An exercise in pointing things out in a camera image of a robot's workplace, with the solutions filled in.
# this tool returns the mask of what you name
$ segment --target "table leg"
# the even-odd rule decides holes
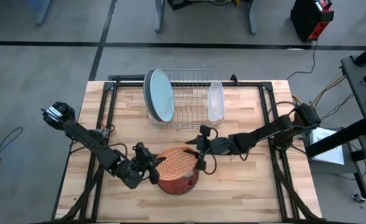
[[[259,0],[250,0],[248,2],[248,16],[249,16],[249,22],[250,22],[250,33],[252,35],[256,35],[258,32],[258,29],[256,27],[256,5],[258,4]]]
[[[42,26],[42,24],[44,23],[47,11],[49,11],[51,3],[52,0],[42,0],[42,6],[40,7],[39,13],[35,20],[35,23],[38,26]]]
[[[165,13],[165,0],[156,0],[154,31],[157,34],[161,32],[162,23],[164,20],[164,13]]]
[[[360,121],[349,125],[348,127],[336,132],[335,134],[324,138],[306,148],[308,158],[327,152],[345,142],[351,141],[359,136],[366,134],[366,121]]]
[[[353,175],[355,176],[357,186],[359,187],[360,195],[362,198],[366,199],[366,184],[363,179],[363,174],[360,171],[359,165],[357,164],[357,161],[365,159],[364,151],[363,151],[363,149],[358,150],[358,151],[353,151],[352,147],[349,144],[348,144],[348,150],[350,152],[350,155],[352,156],[352,159],[354,161],[354,164],[355,164],[355,167],[357,170],[357,172],[353,173]]]

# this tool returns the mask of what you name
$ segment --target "red equipment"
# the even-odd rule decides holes
[[[296,0],[291,20],[303,42],[317,40],[334,18],[331,0]]]

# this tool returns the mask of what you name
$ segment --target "clear plastic container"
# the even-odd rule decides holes
[[[222,82],[212,82],[208,92],[208,119],[218,121],[225,117],[225,97]]]

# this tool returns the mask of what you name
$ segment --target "desk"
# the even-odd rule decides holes
[[[272,81],[272,84],[276,102],[292,100],[287,81]],[[78,119],[79,123],[88,129],[96,126],[103,85],[104,82],[88,82]],[[217,126],[219,136],[250,132],[264,125],[258,88],[225,87],[224,94],[225,120]],[[278,105],[279,114],[288,113],[291,109],[291,105]],[[152,153],[160,153],[168,147],[181,145],[184,141],[193,139],[199,133],[194,129],[154,129],[148,123],[146,113],[142,87],[118,87],[113,113],[113,124],[116,128],[110,136],[110,144],[125,143],[128,147],[128,157],[134,155],[131,148],[138,141],[145,143]],[[294,144],[303,149],[301,141],[295,140]],[[72,150],[78,147],[81,147],[79,143],[73,145]],[[321,217],[306,155],[292,149],[287,151],[287,155],[294,188],[312,212]],[[66,214],[83,191],[89,158],[90,153],[87,149],[69,157],[60,200],[56,204],[56,218]],[[207,162],[209,166],[214,163],[211,157],[207,158]],[[142,182],[137,189],[130,190],[117,177],[105,173],[97,221],[281,221],[270,150],[266,140],[250,150],[246,162],[242,162],[239,156],[217,156],[217,162],[218,168],[214,175],[201,172],[194,189],[180,196],[164,193],[149,180]],[[87,214],[92,210],[92,201],[93,193],[89,198]],[[288,214],[291,214],[288,199],[286,208]]]
[[[335,148],[336,146],[340,146],[345,142],[361,136],[366,136],[366,84],[362,81],[363,77],[366,75],[366,64],[362,67],[357,66],[354,63],[353,58],[347,57],[341,60],[342,71],[347,77],[350,88],[353,91],[356,102],[359,105],[364,118],[329,136],[328,138],[307,147],[306,152],[308,157],[314,157],[320,153]],[[352,153],[352,159],[355,162],[366,159],[366,138],[359,138],[359,140],[363,148],[360,152]],[[363,198],[366,198],[366,187],[362,177],[356,176],[356,181],[359,185]]]

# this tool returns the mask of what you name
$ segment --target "white paper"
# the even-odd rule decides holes
[[[324,128],[316,128],[311,133],[311,144],[314,144],[325,137],[328,137],[336,131],[331,131]],[[345,165],[344,153],[342,152],[342,146],[335,147],[327,152],[317,155],[312,158],[315,161],[331,162],[335,164]]]

